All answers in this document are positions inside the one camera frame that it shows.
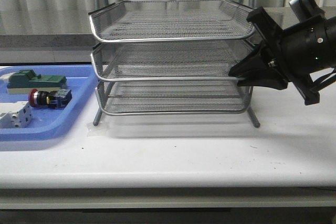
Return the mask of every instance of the stacked letter tray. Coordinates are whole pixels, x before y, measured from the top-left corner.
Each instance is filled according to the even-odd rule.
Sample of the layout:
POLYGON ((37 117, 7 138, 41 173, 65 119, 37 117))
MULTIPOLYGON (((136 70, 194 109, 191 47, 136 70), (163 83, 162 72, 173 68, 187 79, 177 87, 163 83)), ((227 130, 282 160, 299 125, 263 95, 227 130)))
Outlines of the stacked letter tray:
POLYGON ((107 115, 236 114, 248 111, 252 87, 230 68, 248 55, 249 7, 227 0, 122 1, 90 14, 101 41, 91 61, 107 115))

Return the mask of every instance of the electrical component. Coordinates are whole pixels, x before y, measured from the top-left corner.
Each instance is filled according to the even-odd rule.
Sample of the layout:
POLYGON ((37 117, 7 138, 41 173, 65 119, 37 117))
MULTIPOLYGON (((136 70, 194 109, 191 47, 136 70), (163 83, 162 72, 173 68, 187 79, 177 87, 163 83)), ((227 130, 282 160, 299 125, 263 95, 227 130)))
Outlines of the electrical component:
POLYGON ((290 6, 300 23, 282 30, 260 7, 249 13, 262 41, 229 76, 244 78, 239 86, 278 90, 293 82, 305 105, 320 101, 319 91, 336 81, 336 17, 326 19, 314 0, 292 0, 290 6), (310 73, 334 68, 313 81, 310 73))
POLYGON ((32 107, 47 105, 49 108, 64 108, 72 99, 70 89, 60 89, 52 92, 38 91, 32 89, 28 96, 29 104, 32 107))
POLYGON ((7 84, 9 94, 28 94, 31 89, 41 89, 45 91, 53 91, 64 89, 67 86, 65 76, 56 75, 40 75, 36 74, 32 69, 23 69, 12 74, 7 84))
POLYGON ((0 129, 25 128, 33 116, 26 101, 0 103, 0 129))

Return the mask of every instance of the blue plastic tray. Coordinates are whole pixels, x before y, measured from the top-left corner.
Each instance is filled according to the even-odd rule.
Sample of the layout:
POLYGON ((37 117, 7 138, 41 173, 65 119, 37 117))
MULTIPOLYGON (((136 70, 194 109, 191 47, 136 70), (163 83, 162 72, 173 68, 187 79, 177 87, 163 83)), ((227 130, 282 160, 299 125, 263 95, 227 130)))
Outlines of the blue plastic tray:
MULTIPOLYGON (((45 140, 66 133, 93 93, 98 79, 92 65, 15 66, 0 69, 0 76, 33 69, 37 74, 57 74, 67 78, 72 100, 64 109, 32 108, 33 119, 26 128, 0 129, 0 141, 45 140)), ((28 101, 27 94, 8 94, 0 81, 0 102, 28 101)))

